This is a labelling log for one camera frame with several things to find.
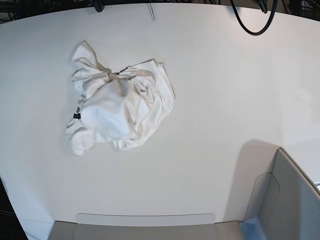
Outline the white printed t-shirt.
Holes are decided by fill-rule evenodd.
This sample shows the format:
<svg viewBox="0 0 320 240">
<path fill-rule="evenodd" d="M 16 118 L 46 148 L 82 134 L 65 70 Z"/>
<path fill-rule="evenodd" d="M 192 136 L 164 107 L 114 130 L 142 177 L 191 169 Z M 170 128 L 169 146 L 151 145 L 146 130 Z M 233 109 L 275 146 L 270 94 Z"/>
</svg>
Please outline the white printed t-shirt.
<svg viewBox="0 0 320 240">
<path fill-rule="evenodd" d="M 174 107 L 175 92 L 162 62 L 150 59 L 112 73 L 99 65 L 85 41 L 72 61 L 77 70 L 71 82 L 80 99 L 65 137 L 75 155 L 100 143 L 112 143 L 120 151 L 139 147 Z"/>
</svg>

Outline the grey plastic bin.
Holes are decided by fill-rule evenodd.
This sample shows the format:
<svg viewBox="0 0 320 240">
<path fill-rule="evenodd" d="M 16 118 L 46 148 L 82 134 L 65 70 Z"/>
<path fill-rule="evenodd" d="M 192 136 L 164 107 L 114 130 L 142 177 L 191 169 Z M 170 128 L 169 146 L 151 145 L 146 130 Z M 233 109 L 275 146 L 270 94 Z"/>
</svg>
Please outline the grey plastic bin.
<svg viewBox="0 0 320 240">
<path fill-rule="evenodd" d="M 320 191 L 283 149 L 255 180 L 243 220 L 216 222 L 212 213 L 121 216 L 79 213 L 55 221 L 51 240 L 317 240 Z"/>
</svg>

